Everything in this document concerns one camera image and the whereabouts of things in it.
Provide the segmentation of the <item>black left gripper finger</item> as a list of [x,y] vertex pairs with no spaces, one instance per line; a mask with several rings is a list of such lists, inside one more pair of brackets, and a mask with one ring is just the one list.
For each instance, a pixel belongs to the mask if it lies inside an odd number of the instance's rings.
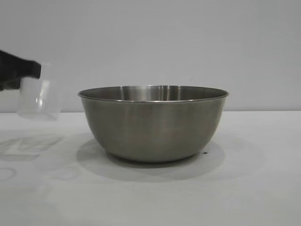
[[41,64],[27,60],[5,51],[0,51],[0,90],[20,89],[21,79],[25,77],[39,79]]

